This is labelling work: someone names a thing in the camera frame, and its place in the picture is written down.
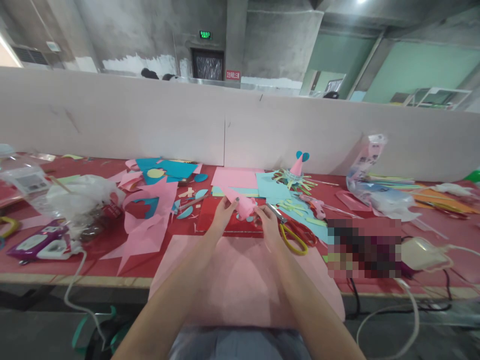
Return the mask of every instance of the green wall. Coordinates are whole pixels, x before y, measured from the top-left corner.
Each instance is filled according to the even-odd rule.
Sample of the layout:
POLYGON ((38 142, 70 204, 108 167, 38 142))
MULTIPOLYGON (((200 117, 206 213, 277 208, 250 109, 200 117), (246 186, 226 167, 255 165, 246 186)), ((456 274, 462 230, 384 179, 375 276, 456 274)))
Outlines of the green wall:
POLYGON ((387 104, 417 88, 456 89, 480 62, 480 50, 398 42, 376 74, 364 102, 387 104))
MULTIPOLYGON (((318 34, 307 69, 346 74, 340 88, 340 99, 346 99, 374 43, 375 39, 318 34)), ((310 84, 312 73, 305 73, 302 89, 310 84)))

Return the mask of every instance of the scissors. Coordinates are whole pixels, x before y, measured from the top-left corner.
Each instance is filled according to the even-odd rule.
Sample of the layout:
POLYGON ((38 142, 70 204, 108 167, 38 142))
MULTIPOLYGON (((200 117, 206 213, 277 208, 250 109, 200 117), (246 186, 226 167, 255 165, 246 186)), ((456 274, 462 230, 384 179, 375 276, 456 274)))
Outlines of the scissors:
POLYGON ((454 219, 459 219, 459 220, 470 219, 470 217, 468 215, 466 215, 462 210, 460 210, 459 208, 454 207, 454 206, 450 206, 450 205, 446 205, 446 204, 442 204, 442 203, 438 203, 438 202, 421 201, 421 200, 417 200, 417 199, 415 199, 415 201, 417 203, 420 203, 420 204, 423 204, 423 205, 428 205, 428 206, 434 208, 435 210, 437 210, 441 213, 447 214, 448 216, 450 216, 451 218, 454 218, 454 219))
POLYGON ((280 220, 280 224, 278 224, 278 227, 280 229, 281 237, 285 242, 286 246, 294 254, 301 255, 301 256, 306 255, 309 252, 309 248, 307 247, 307 245, 310 247, 314 247, 315 244, 319 241, 317 237, 314 235, 314 233, 305 225, 299 223, 296 220, 293 220, 293 219, 288 220, 287 218, 283 217, 280 211, 278 211, 275 207, 273 207, 268 202, 266 203, 266 206, 271 211, 273 211, 276 217, 280 220), (301 246, 303 250, 298 250, 295 247, 293 247, 290 241, 288 241, 285 231, 293 237, 293 239, 301 246))

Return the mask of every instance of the wooden stick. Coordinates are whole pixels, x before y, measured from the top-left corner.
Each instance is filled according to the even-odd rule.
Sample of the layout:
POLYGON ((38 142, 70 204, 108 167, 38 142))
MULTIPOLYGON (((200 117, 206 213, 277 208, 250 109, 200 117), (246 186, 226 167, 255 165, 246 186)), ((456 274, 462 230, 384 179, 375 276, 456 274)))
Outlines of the wooden stick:
POLYGON ((202 197, 199 197, 198 199, 195 199, 193 201, 190 201, 190 202, 186 203, 185 205, 180 206, 178 208, 178 210, 183 210, 183 209, 188 208, 189 206, 195 205, 196 203, 201 202, 203 199, 208 198, 209 196, 210 196, 210 194, 207 193, 207 194, 203 195, 202 197))
POLYGON ((72 192, 68 187, 66 187, 64 184, 62 184, 55 176, 49 176, 50 180, 52 180, 55 184, 57 184, 59 187, 61 187, 63 190, 65 190, 67 193, 71 194, 72 192))

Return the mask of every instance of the exit sign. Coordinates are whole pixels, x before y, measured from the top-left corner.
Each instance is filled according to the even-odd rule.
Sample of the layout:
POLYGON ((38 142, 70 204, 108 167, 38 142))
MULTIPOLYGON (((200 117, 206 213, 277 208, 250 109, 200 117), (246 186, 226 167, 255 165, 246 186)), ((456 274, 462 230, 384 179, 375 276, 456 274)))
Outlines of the exit sign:
POLYGON ((212 38, 212 33, 210 31, 201 31, 200 30, 200 38, 210 40, 212 38))

